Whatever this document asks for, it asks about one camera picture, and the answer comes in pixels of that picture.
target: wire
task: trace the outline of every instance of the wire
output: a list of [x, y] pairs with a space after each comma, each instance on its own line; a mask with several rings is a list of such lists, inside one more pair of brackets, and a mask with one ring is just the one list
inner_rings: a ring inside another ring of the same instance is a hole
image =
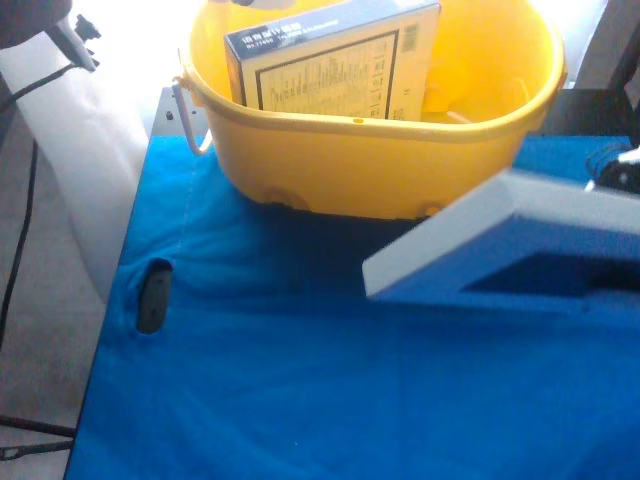
[[29, 233], [29, 225], [31, 224], [31, 213], [33, 212], [33, 192], [36, 185], [36, 167], [38, 165], [38, 144], [33, 141], [33, 150], [31, 151], [31, 168], [29, 172], [29, 188], [27, 191], [27, 209], [24, 214], [24, 221], [22, 222], [22, 230], [20, 231], [20, 238], [18, 239], [18, 246], [16, 247], [16, 253], [13, 256], [13, 265], [11, 266], [11, 273], [9, 274], [9, 280], [7, 281], [7, 288], [4, 291], [4, 298], [2, 300], [2, 310], [0, 310], [0, 351], [2, 351], [2, 342], [4, 340], [5, 327], [7, 325], [7, 315], [9, 313], [9, 304], [11, 303], [11, 295], [13, 294], [13, 287], [16, 284], [16, 278], [18, 277], [18, 269], [20, 268], [20, 260], [22, 259], [22, 251], [24, 250], [24, 244], [27, 241], [27, 233]]
[[27, 85], [23, 89], [18, 90], [16, 93], [14, 93], [9, 98], [7, 98], [2, 103], [0, 103], [0, 113], [4, 112], [14, 102], [16, 102], [19, 99], [21, 99], [22, 97], [24, 97], [27, 93], [31, 93], [34, 90], [36, 90], [37, 88], [40, 88], [40, 87], [46, 85], [47, 83], [52, 82], [52, 81], [60, 78], [62, 75], [67, 73], [72, 68], [78, 68], [78, 65], [70, 63], [66, 67], [62, 67], [60, 70], [57, 70], [57, 71], [53, 72], [51, 75], [47, 75], [46, 77], [41, 78], [37, 82], [33, 82], [31, 85]]
[[24, 445], [21, 447], [0, 447], [0, 462], [17, 460], [18, 458], [22, 458], [26, 455], [71, 450], [71, 447], [73, 447], [73, 441], [71, 440], [55, 443], [40, 443], [37, 445]]

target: yellow plastic bin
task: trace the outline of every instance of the yellow plastic bin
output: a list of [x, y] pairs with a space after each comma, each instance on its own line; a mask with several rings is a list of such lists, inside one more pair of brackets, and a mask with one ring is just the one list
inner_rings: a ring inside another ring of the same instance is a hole
[[[180, 52], [179, 83], [206, 108], [220, 166], [257, 202], [358, 217], [432, 215], [513, 163], [564, 81], [560, 34], [527, 0], [441, 0], [422, 122], [231, 101], [226, 32], [337, 1], [298, 0], [279, 11], [209, 2]], [[181, 100], [179, 85], [174, 91]], [[180, 110], [192, 150], [206, 153], [211, 135], [198, 147]]]

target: cardboard box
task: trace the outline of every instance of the cardboard box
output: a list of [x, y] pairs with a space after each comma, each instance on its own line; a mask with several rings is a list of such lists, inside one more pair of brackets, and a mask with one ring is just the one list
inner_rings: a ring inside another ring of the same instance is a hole
[[420, 120], [433, 0], [351, 0], [225, 36], [233, 100], [289, 113]]

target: table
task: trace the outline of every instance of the table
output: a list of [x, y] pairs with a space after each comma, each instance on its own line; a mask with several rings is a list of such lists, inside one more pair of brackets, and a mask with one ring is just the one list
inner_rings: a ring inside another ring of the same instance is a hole
[[[169, 95], [154, 132], [181, 134]], [[577, 131], [557, 120], [572, 102], [547, 125]], [[600, 132], [629, 135], [615, 118]], [[149, 158], [66, 478], [640, 473], [630, 319], [370, 305], [359, 262], [414, 222], [252, 204], [182, 139], [155, 137]], [[158, 262], [171, 296], [147, 336], [139, 291]]]

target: white handle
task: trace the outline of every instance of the white handle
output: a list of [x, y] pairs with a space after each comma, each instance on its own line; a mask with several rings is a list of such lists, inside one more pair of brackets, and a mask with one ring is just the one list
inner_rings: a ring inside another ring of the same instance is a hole
[[202, 157], [209, 153], [209, 150], [211, 150], [211, 147], [213, 146], [213, 137], [211, 136], [211, 130], [207, 130], [207, 134], [204, 137], [202, 145], [198, 146], [193, 135], [193, 128], [191, 128], [191, 120], [189, 119], [187, 105], [185, 104], [184, 97], [182, 96], [182, 85], [180, 85], [177, 80], [174, 80], [171, 89], [173, 90], [173, 96], [175, 97], [176, 103], [178, 104], [178, 114], [180, 115], [180, 120], [182, 121], [184, 133], [187, 136], [187, 142], [189, 142], [189, 148], [194, 155]]

